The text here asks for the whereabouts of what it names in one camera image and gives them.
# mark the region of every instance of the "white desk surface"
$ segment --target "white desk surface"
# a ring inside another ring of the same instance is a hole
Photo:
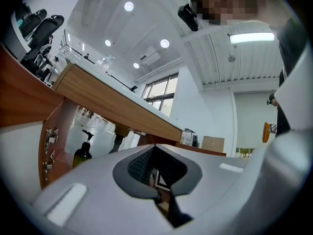
[[[82,70],[89,73],[94,78],[98,79],[102,83],[106,84],[107,86],[111,87],[113,90],[117,91],[118,93],[122,94],[123,96],[130,99],[132,102],[136,103],[137,105],[141,106],[142,108],[146,109],[147,111],[153,113],[160,119],[163,119],[164,121],[168,122],[172,126],[180,129],[181,131],[184,131],[185,128],[182,128],[179,123],[177,123],[176,120],[169,118],[161,111],[157,110],[155,107],[147,103],[145,100],[137,96],[135,93],[131,92],[129,89],[124,87],[122,84],[117,82],[115,79],[108,76],[106,73],[101,72],[100,69],[95,67],[91,62],[87,61],[86,59],[78,56],[74,53],[69,53],[66,57],[68,60],[70,60],[72,63],[74,63],[76,66],[81,68]]]

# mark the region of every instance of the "window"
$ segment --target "window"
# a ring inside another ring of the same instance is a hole
[[[170,116],[177,81],[178,74],[174,74],[148,84],[142,98],[165,115]]]

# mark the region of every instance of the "white ceiling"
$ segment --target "white ceiling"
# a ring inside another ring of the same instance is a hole
[[[127,12],[124,4],[134,3],[134,10]],[[184,62],[198,87],[210,89],[221,85],[278,84],[283,62],[278,41],[250,42],[236,46],[227,33],[270,32],[259,22],[228,26],[212,26],[200,22],[200,30],[192,32],[178,17],[179,6],[189,0],[79,0],[68,21],[67,30],[96,51],[116,59],[116,63],[136,81],[162,67],[176,68]],[[114,43],[107,47],[104,41]],[[160,46],[162,39],[170,41],[170,47]],[[155,63],[143,65],[139,56],[153,46],[161,58]],[[229,55],[236,60],[228,61]],[[140,68],[133,68],[139,63]]]

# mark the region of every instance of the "green bottle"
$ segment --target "green bottle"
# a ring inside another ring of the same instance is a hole
[[[83,132],[85,132],[88,135],[88,139],[87,141],[83,143],[82,148],[78,149],[75,152],[74,160],[73,160],[73,168],[77,167],[77,165],[81,164],[82,162],[92,158],[92,155],[90,154],[89,149],[90,149],[90,139],[94,135],[85,130],[83,130]]]

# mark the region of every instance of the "black office chair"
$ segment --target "black office chair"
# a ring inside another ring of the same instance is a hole
[[[24,57],[24,60],[35,59],[39,54],[48,38],[64,23],[64,17],[60,15],[53,15],[47,18],[37,27],[32,35],[32,40],[28,45],[31,50]]]
[[[54,33],[63,22],[64,17],[58,15],[53,15],[51,18],[43,20],[32,36],[32,40],[29,44],[31,51],[21,61],[21,64],[26,69],[41,79],[45,78],[40,72],[41,69],[47,64],[52,66],[47,58],[51,45],[46,43],[52,33]]]
[[[15,11],[16,21],[22,19],[23,21],[27,20],[27,18],[31,15],[31,10],[27,3],[23,3],[20,7]]]
[[[45,9],[39,10],[31,14],[24,23],[20,26],[20,31],[23,38],[27,37],[47,16]]]

